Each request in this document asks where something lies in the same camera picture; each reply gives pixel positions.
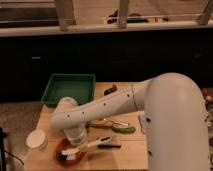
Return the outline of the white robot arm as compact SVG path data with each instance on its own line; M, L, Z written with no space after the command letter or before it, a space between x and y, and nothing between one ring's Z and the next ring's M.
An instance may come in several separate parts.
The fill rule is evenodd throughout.
M149 171L210 171L205 100L198 85L183 74L164 73L55 112L51 125L69 129L136 111L145 115Z

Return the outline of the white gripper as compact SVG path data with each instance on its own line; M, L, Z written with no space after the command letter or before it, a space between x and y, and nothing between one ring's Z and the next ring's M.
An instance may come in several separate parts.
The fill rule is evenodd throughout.
M69 142L73 145L81 145L87 140L87 131L84 124L65 129L64 133Z

